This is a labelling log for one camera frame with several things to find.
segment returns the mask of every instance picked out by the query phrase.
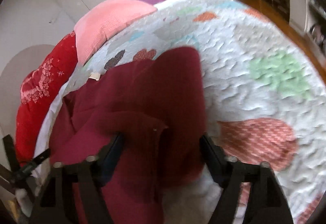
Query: bed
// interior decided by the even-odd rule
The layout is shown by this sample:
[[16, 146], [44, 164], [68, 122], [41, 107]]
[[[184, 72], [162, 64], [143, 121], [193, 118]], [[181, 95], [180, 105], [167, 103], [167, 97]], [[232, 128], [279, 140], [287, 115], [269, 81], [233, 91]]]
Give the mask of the bed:
[[[157, 12], [76, 67], [50, 106], [35, 156], [48, 146], [63, 96], [92, 72], [104, 74], [135, 59], [193, 46], [201, 56], [208, 134], [242, 161], [269, 161], [294, 223], [305, 223], [326, 191], [326, 89], [309, 59], [271, 21], [242, 3], [167, 0], [155, 6]], [[37, 174], [44, 179], [48, 170], [43, 164]], [[235, 223], [242, 222], [248, 188], [243, 187]], [[207, 223], [220, 191], [205, 168], [197, 181], [164, 194], [166, 223]]]

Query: white quilt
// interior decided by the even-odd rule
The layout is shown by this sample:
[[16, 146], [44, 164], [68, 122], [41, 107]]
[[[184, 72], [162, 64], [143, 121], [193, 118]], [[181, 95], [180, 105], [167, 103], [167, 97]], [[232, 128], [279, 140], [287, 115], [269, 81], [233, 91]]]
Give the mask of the white quilt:
[[[301, 214], [326, 190], [323, 81], [300, 49], [249, 7], [229, 0], [168, 1], [107, 41], [83, 68], [76, 68], [50, 107], [35, 155], [47, 147], [62, 97], [81, 87], [91, 72], [103, 74], [105, 65], [155, 59], [170, 48], [194, 46], [201, 56], [210, 136], [221, 139], [224, 132], [232, 131], [248, 136], [251, 132], [243, 125], [248, 120], [260, 129], [265, 121], [278, 120], [282, 124], [278, 129], [293, 136], [294, 155], [286, 154], [282, 160], [277, 154], [276, 176], [294, 223], [302, 223]], [[263, 147], [269, 148], [266, 142]], [[38, 170], [43, 176], [47, 171], [46, 165]], [[205, 169], [196, 182], [166, 192], [166, 223], [206, 224], [219, 195], [219, 186]], [[241, 223], [245, 208], [239, 207], [236, 223]]]

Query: white wall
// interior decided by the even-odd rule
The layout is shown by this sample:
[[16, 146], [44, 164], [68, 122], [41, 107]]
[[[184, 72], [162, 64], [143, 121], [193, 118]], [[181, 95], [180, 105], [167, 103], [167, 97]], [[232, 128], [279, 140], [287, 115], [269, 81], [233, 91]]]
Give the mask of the white wall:
[[73, 27], [74, 22], [54, 0], [3, 0], [0, 74], [18, 52], [38, 44], [56, 45]]

